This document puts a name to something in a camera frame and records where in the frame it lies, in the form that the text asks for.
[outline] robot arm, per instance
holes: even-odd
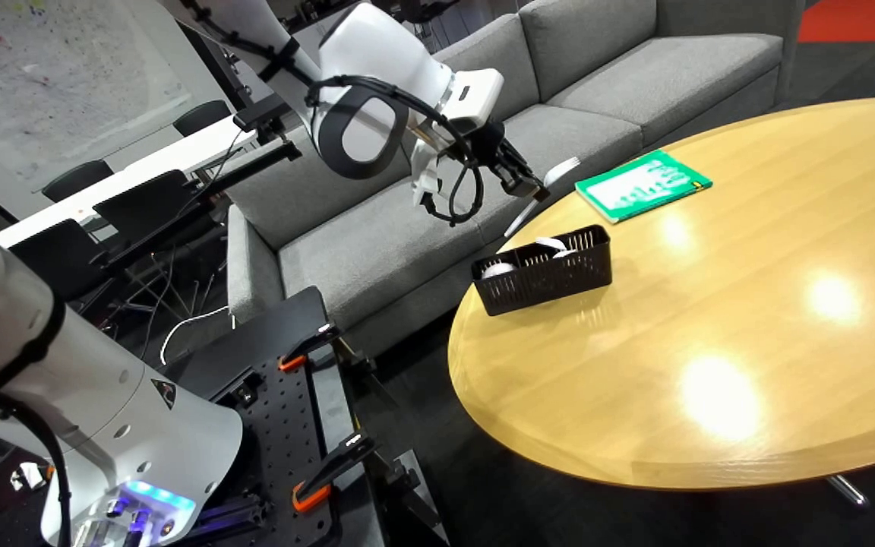
[[[340,175],[369,179],[385,170],[409,133],[418,204],[451,226],[476,212],[480,166],[489,166],[508,195],[547,195],[523,154],[504,140],[500,125],[489,125],[504,84],[500,73],[451,70],[373,4],[350,10],[321,40],[317,61],[263,0],[160,4],[181,25],[250,61],[307,125],[312,149]],[[476,190],[469,212],[457,212],[457,189],[437,179],[439,159],[454,159],[475,174]]]
[[[46,445],[19,425],[20,415],[52,431]],[[68,545],[76,528],[83,545],[127,531],[172,545],[235,466],[243,421],[65,309],[0,248],[0,438],[68,476],[71,495],[52,480],[46,540]]]

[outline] gray couch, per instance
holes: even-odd
[[[491,117],[535,174],[577,154],[572,179],[680,133],[754,116],[786,82],[802,0],[535,0],[437,50],[451,67],[499,67]],[[500,247],[523,204],[489,185],[460,228],[413,204],[407,160],[373,179],[334,175],[303,153],[237,189],[228,214],[228,307],[237,321],[320,286],[364,352],[454,309],[469,265]]]

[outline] green card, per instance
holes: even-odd
[[[610,220],[642,214],[702,189],[711,189],[711,179],[663,149],[577,181],[577,190]]]

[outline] round table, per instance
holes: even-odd
[[[666,147],[714,189],[610,226],[569,195],[508,247],[610,235],[614,281],[451,331],[472,418],[600,482],[730,489],[875,466],[875,99]]]

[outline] floor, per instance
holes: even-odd
[[[462,0],[427,28],[427,40],[451,43],[500,10],[512,4]],[[875,97],[875,43],[802,43],[780,105],[848,97]],[[848,473],[872,502],[857,511],[821,480],[714,495],[645,493],[523,462],[489,441],[457,400],[445,354],[451,321],[445,317],[379,354],[385,395],[364,392],[359,412],[384,450],[415,450],[454,545],[875,547],[875,468]]]

